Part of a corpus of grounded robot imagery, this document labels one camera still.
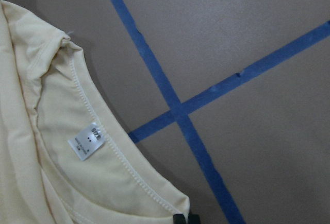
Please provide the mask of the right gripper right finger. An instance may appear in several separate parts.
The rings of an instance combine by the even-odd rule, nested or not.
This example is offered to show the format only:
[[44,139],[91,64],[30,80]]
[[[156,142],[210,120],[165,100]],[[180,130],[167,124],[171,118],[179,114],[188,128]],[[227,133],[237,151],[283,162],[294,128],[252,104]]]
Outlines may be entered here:
[[198,214],[189,213],[187,224],[201,224],[200,216]]

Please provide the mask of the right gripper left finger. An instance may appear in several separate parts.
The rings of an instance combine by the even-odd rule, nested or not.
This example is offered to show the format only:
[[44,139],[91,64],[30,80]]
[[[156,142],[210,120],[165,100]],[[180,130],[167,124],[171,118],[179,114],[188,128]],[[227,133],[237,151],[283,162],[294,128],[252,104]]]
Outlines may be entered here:
[[174,214],[173,223],[174,224],[186,224],[186,218],[183,214]]

